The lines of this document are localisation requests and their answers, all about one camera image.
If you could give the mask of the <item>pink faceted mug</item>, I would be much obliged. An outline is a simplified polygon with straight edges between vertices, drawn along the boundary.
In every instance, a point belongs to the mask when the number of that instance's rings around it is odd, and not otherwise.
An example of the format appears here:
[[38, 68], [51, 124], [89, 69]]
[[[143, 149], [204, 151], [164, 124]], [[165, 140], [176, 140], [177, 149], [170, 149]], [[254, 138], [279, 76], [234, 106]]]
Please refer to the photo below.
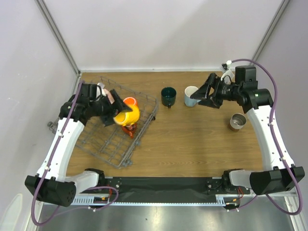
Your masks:
[[107, 97], [110, 104], [113, 104], [115, 102], [111, 92], [108, 91], [107, 89], [102, 89], [102, 96]]

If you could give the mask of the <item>orange enamel mug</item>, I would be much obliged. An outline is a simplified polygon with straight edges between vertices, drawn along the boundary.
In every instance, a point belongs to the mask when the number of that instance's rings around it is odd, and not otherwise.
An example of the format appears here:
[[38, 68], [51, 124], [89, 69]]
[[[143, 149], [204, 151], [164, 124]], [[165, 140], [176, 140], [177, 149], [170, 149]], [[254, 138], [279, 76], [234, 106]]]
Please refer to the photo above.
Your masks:
[[132, 105], [138, 106], [137, 100], [136, 100], [135, 98], [133, 98], [133, 97], [126, 97], [126, 98], [123, 100], [123, 102], [124, 102], [126, 105], [128, 105], [128, 106], [132, 106]]

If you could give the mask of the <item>yellow enamel mug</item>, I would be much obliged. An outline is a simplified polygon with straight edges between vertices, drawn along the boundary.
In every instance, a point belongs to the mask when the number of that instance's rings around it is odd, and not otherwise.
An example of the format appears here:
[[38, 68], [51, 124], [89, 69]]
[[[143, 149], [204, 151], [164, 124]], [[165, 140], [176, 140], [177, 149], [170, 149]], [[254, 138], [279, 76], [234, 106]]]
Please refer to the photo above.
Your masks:
[[120, 126], [130, 126], [135, 124], [140, 118], [140, 110], [136, 105], [129, 105], [132, 109], [130, 112], [120, 112], [113, 118], [114, 122]]

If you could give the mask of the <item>light blue mug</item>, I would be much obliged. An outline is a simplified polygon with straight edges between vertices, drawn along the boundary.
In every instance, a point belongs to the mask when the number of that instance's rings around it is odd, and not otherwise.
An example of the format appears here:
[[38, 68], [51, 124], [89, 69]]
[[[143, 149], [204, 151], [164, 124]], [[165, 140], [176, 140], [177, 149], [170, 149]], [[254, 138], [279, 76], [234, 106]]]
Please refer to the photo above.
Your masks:
[[199, 100], [192, 99], [191, 95], [198, 90], [196, 86], [188, 86], [184, 91], [184, 103], [187, 107], [194, 107]]

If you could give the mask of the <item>red black patterned cup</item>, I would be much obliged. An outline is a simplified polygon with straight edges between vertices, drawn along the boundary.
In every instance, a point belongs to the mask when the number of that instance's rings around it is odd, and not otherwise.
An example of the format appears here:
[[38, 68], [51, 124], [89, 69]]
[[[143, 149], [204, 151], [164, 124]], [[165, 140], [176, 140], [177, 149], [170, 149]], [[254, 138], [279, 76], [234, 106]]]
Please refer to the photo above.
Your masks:
[[135, 123], [135, 124], [132, 124], [130, 126], [122, 126], [121, 129], [122, 129], [122, 131], [124, 133], [129, 135], [131, 139], [133, 139], [134, 138], [134, 133], [137, 130], [137, 124]]

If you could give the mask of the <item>steel brown tumbler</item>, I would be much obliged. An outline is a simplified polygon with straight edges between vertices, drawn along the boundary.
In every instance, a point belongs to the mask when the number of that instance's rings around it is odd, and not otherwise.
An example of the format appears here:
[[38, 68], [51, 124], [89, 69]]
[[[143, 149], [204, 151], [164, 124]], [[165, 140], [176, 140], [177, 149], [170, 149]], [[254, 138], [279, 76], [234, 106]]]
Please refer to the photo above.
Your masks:
[[230, 118], [228, 128], [231, 131], [238, 132], [244, 127], [246, 122], [246, 117], [243, 114], [236, 113]]

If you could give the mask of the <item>dark green mug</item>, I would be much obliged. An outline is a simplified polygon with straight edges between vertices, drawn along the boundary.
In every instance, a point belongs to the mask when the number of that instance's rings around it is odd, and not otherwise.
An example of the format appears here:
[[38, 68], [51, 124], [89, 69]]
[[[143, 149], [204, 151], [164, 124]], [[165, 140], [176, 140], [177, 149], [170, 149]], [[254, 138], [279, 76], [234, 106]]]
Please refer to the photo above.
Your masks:
[[177, 92], [173, 87], [165, 87], [161, 90], [162, 105], [171, 108], [176, 100]]

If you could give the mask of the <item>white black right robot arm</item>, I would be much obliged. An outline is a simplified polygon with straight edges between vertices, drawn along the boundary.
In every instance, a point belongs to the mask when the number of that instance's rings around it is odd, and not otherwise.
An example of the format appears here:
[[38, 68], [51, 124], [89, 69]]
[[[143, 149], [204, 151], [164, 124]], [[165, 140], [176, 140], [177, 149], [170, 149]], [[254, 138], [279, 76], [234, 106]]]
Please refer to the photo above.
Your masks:
[[300, 182], [303, 167], [297, 167], [290, 157], [275, 118], [270, 118], [273, 99], [267, 89], [259, 89], [254, 66], [242, 65], [235, 68], [235, 81], [230, 71], [219, 77], [212, 73], [206, 82], [190, 98], [199, 105], [220, 108], [224, 100], [235, 101], [243, 109], [252, 124], [262, 153], [263, 170], [244, 169], [224, 171], [221, 187], [233, 193], [241, 187], [251, 189], [257, 195], [286, 192], [295, 187], [292, 176]]

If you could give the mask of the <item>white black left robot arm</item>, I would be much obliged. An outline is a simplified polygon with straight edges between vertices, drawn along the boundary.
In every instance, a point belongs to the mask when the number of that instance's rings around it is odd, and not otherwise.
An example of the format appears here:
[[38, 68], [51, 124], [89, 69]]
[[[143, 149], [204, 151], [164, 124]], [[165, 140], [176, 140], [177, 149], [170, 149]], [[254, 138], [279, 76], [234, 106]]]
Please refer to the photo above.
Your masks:
[[26, 188], [33, 202], [41, 201], [68, 207], [78, 193], [106, 187], [104, 172], [87, 168], [73, 177], [66, 175], [75, 144], [87, 122], [93, 117], [112, 121], [120, 112], [130, 112], [115, 90], [107, 91], [99, 84], [81, 81], [76, 93], [65, 102], [59, 113], [58, 127], [51, 147], [36, 175], [28, 175]]

